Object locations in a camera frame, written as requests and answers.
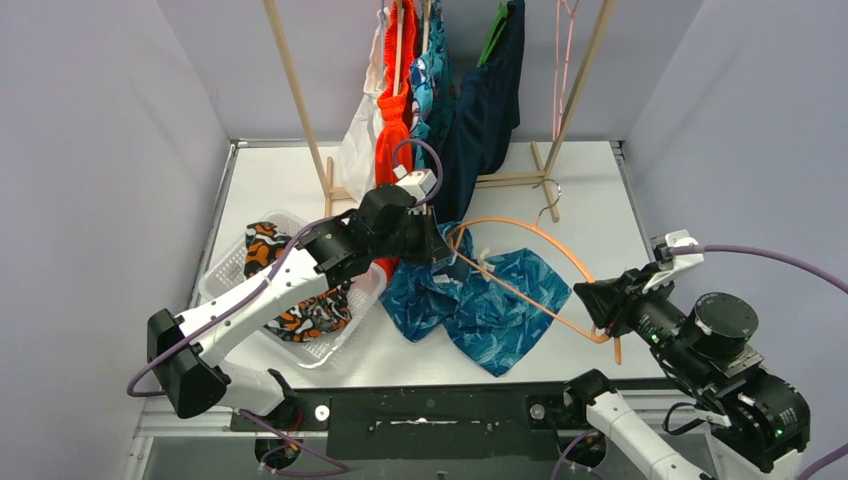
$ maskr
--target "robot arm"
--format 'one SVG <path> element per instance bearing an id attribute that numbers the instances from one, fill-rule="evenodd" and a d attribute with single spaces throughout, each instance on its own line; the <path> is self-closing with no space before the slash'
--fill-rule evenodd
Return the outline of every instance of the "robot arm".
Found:
<path id="1" fill-rule="evenodd" d="M 391 256 L 429 264 L 450 255 L 432 212 L 417 206 L 435 183 L 432 172 L 425 170 L 378 187 L 365 195 L 358 209 L 315 225 L 276 271 L 269 267 L 176 317 L 167 310 L 153 315 L 148 320 L 148 361 L 226 317 L 153 369 L 177 416 L 190 418 L 215 405 L 267 415 L 290 388 L 280 372 L 227 361 L 236 345 L 303 299 L 365 273 L 376 259 Z"/>
<path id="2" fill-rule="evenodd" d="M 668 300 L 672 280 L 703 261 L 702 255 L 673 257 L 668 249 L 695 244 L 685 230 L 671 233 L 655 241 L 656 262 L 617 279 L 576 284 L 574 291 L 596 327 L 610 336 L 635 332 L 669 379 L 694 399 L 698 419 L 684 429 L 709 425 L 719 478 L 794 479 L 810 438 L 810 409 L 748 345 L 758 326 L 754 310 L 724 293 L 702 296 L 689 315 Z M 566 403 L 585 409 L 588 423 L 648 478 L 701 478 L 682 474 L 690 471 L 685 460 L 629 412 L 605 378 L 572 384 L 578 387 L 570 400 L 566 392 Z"/>

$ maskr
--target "clothing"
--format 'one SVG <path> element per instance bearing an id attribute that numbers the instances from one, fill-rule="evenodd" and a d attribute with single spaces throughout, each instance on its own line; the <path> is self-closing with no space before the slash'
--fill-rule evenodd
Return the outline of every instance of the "clothing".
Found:
<path id="1" fill-rule="evenodd" d="M 398 33 L 398 11 L 397 4 L 393 4 L 389 23 L 386 31 L 385 64 L 386 64 L 386 89 L 377 98 L 377 106 L 383 115 L 385 125 L 380 136 L 377 138 L 377 160 L 375 176 L 377 185 L 384 183 L 395 183 L 397 177 L 392 171 L 392 153 L 398 144 L 409 138 L 409 125 L 412 108 L 409 92 L 409 65 L 415 59 L 415 44 L 418 27 L 416 26 L 415 4 L 412 0 L 403 0 L 403 38 L 401 43 L 401 68 L 395 71 L 395 60 L 397 58 L 397 33 Z M 394 78 L 399 75 L 398 94 L 394 95 Z M 398 152 L 398 163 L 412 171 L 413 157 L 412 149 L 402 148 Z M 386 278 L 391 280 L 392 273 L 397 268 L 398 260 L 384 258 L 377 260 L 386 272 Z"/>
<path id="2" fill-rule="evenodd" d="M 412 87 L 412 127 L 409 135 L 423 140 L 439 153 L 453 122 L 456 91 L 448 58 L 445 25 L 442 22 L 441 0 L 433 0 L 429 15 L 427 51 L 409 67 L 409 83 Z M 424 148 L 416 145 L 416 169 L 426 168 L 425 155 Z"/>
<path id="3" fill-rule="evenodd" d="M 244 276 L 250 278 L 274 263 L 289 241 L 291 237 L 271 222 L 248 225 L 244 241 L 247 246 Z M 271 320 L 265 328 L 287 342 L 309 342 L 323 333 L 344 328 L 351 320 L 347 303 L 350 286 L 351 282 L 346 281 L 317 297 L 308 298 Z"/>
<path id="4" fill-rule="evenodd" d="M 431 202 L 436 219 L 459 221 L 468 211 L 478 175 L 503 165 L 521 118 L 518 87 L 524 60 L 524 0 L 507 4 L 509 17 L 488 61 L 462 79 L 456 116 L 442 148 L 442 188 Z M 434 169 L 432 161 L 428 166 Z"/>
<path id="5" fill-rule="evenodd" d="M 439 230 L 446 234 L 457 224 L 442 224 Z M 473 250 L 466 231 L 459 251 L 473 258 Z M 558 312 L 571 295 L 565 281 L 526 248 L 486 262 L 494 266 L 495 276 L 551 311 Z M 430 266 L 401 263 L 381 301 L 408 340 L 417 342 L 442 324 L 457 348 L 496 377 L 521 360 L 552 322 L 461 260 L 435 275 Z"/>
<path id="6" fill-rule="evenodd" d="M 383 14 L 388 16 L 389 9 Z M 385 87 L 385 67 L 382 62 L 382 22 L 374 32 L 371 42 L 371 54 L 368 69 L 365 72 L 365 85 L 362 89 L 362 101 L 353 115 L 347 133 L 339 145 L 336 154 L 336 165 L 342 187 L 356 201 L 362 202 L 362 197 L 377 186 L 375 180 L 374 157 L 377 154 L 377 137 L 383 131 L 383 115 L 377 108 L 377 97 Z"/>

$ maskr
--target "wooden stand base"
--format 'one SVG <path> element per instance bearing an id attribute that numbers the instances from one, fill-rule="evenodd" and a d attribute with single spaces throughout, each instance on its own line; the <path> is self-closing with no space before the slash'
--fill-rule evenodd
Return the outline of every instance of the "wooden stand base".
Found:
<path id="1" fill-rule="evenodd" d="M 538 185 L 544 179 L 548 178 L 545 174 L 544 162 L 542 155 L 539 153 L 539 146 L 536 142 L 530 142 L 530 153 L 533 156 L 533 162 L 536 170 L 517 173 L 493 173 L 491 175 L 480 175 L 477 177 L 475 188 L 493 188 L 493 187 L 513 187 L 519 185 Z M 333 185 L 334 165 L 333 157 L 327 157 L 327 181 L 330 184 L 330 194 L 324 198 L 324 216 L 329 217 L 333 214 L 333 202 L 337 200 L 353 200 L 342 187 Z M 550 183 L 542 183 L 542 189 L 545 192 L 545 201 L 549 206 L 556 202 L 556 193 L 552 190 Z M 559 209 L 554 205 L 549 209 L 551 212 L 551 220 L 554 223 L 559 222 Z"/>

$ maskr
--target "screw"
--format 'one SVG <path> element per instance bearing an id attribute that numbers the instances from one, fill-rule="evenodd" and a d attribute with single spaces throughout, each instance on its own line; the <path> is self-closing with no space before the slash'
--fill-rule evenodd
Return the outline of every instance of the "screw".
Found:
<path id="1" fill-rule="evenodd" d="M 530 418 L 533 420 L 541 420 L 545 418 L 545 407 L 538 403 L 530 407 Z"/>
<path id="2" fill-rule="evenodd" d="M 330 408 L 326 405 L 318 405 L 315 407 L 315 419 L 319 422 L 326 422 L 330 418 Z"/>

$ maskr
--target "white table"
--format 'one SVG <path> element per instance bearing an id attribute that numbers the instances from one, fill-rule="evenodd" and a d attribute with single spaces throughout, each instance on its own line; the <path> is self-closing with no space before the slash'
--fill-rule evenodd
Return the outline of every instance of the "white table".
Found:
<path id="1" fill-rule="evenodd" d="M 542 152 L 550 143 L 539 143 Z M 320 148 L 333 156 L 337 148 Z M 649 261 L 618 167 L 608 142 L 566 143 L 552 175 L 563 190 L 561 220 L 542 218 L 540 228 L 559 239 L 586 264 L 596 279 L 618 277 L 628 268 Z M 527 143 L 510 145 L 501 172 L 532 168 Z M 306 147 L 240 148 L 212 251 L 212 263 L 244 235 L 244 227 L 270 210 L 283 208 L 313 220 L 323 215 L 324 197 Z M 530 186 L 478 189 L 466 219 L 498 215 L 532 223 L 545 206 L 541 190 Z M 334 213 L 355 207 L 337 202 Z M 483 224 L 472 227 L 478 249 L 498 254 L 529 247 L 541 255 L 568 282 L 583 281 L 567 258 L 543 239 L 514 226 Z M 572 295 L 561 315 L 589 329 L 588 313 Z M 281 358 L 273 343 L 259 334 L 230 354 L 256 369 L 274 368 L 294 388 L 377 387 L 521 383 L 568 380 L 592 368 L 612 379 L 662 377 L 646 345 L 635 335 L 622 339 L 624 362 L 613 361 L 612 342 L 595 345 L 554 321 L 539 343 L 506 375 L 492 377 L 465 357 L 438 327 L 418 343 L 401 336 L 379 303 L 359 329 L 327 364 L 302 369 Z"/>

